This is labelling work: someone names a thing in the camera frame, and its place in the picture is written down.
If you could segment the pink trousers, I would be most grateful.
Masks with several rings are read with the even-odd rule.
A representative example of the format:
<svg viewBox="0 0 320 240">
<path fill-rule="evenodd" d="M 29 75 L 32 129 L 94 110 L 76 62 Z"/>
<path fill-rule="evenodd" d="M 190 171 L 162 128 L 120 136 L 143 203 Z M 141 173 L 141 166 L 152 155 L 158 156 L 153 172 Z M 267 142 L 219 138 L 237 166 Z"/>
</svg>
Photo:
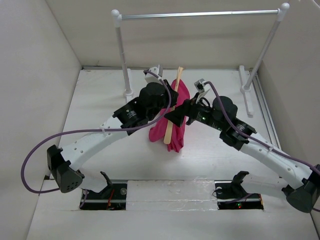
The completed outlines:
<svg viewBox="0 0 320 240">
<path fill-rule="evenodd" d="M 190 98 L 190 93 L 184 82 L 180 79 L 177 89 L 178 98 L 175 110 L 178 110 L 179 106 L 184 103 L 185 100 Z M 177 153 L 184 146 L 184 135 L 186 127 L 186 117 L 183 116 L 180 111 L 178 113 L 169 114 L 169 119 L 172 122 L 172 134 L 170 144 L 167 145 L 167 150 L 175 151 Z M 168 120 L 163 117 L 160 119 L 154 127 L 151 127 L 148 133 L 149 140 L 154 143 L 163 139 L 166 135 Z"/>
</svg>

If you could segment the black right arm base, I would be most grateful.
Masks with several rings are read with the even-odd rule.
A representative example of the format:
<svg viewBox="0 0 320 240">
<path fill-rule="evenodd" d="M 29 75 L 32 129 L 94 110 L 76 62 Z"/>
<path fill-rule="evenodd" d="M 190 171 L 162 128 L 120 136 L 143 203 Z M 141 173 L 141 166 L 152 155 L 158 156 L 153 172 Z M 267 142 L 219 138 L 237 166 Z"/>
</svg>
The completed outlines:
<svg viewBox="0 0 320 240">
<path fill-rule="evenodd" d="M 232 180 L 215 180 L 212 196 L 218 210 L 264 210 L 261 195 L 247 193 L 241 186 L 248 171 L 240 171 Z"/>
</svg>

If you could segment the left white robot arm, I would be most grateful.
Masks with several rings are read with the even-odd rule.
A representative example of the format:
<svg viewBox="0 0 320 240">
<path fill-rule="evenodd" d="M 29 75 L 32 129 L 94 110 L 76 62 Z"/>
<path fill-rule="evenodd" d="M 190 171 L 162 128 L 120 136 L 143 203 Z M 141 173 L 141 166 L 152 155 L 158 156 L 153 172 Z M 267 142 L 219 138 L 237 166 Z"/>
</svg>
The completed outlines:
<svg viewBox="0 0 320 240">
<path fill-rule="evenodd" d="M 161 110 L 173 107 L 178 96 L 167 82 L 148 83 L 140 90 L 138 97 L 117 109 L 99 129 L 70 145 L 61 148 L 56 145 L 49 147 L 47 164 L 59 190 L 69 193 L 81 188 L 94 192 L 100 198 L 107 198 L 112 191 L 108 176 L 90 176 L 84 173 L 82 165 L 107 146 L 130 136 L 152 121 Z"/>
</svg>

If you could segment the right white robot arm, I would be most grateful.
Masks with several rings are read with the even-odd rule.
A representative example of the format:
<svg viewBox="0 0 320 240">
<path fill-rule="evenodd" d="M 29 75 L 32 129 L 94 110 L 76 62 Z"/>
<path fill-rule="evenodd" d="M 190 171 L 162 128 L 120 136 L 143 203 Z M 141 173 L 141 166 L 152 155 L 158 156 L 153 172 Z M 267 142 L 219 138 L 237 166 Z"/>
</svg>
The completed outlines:
<svg viewBox="0 0 320 240">
<path fill-rule="evenodd" d="M 254 185 L 258 185 L 264 194 L 285 199 L 300 212 L 313 211 L 320 196 L 320 167 L 282 152 L 252 126 L 238 119 L 237 112 L 237 106 L 226 96 L 217 96 L 212 105 L 204 105 L 192 98 L 166 113 L 165 118 L 178 127 L 187 118 L 187 125 L 197 121 L 218 130 L 225 144 L 258 160 L 279 176 L 275 183 L 262 183 L 249 172 L 241 171 L 230 184 L 235 196 L 244 198 L 257 193 Z"/>
</svg>

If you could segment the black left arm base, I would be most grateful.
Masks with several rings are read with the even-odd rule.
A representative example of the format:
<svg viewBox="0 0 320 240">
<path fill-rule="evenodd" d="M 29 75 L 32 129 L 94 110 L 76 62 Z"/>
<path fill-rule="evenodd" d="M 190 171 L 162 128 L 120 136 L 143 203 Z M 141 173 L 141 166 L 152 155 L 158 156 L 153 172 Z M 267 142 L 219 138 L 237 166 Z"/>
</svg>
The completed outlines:
<svg viewBox="0 0 320 240">
<path fill-rule="evenodd" d="M 84 211 L 124 211 L 126 210 L 128 181 L 112 181 L 108 175 L 101 171 L 106 187 L 99 193 L 85 189 L 79 209 Z"/>
</svg>

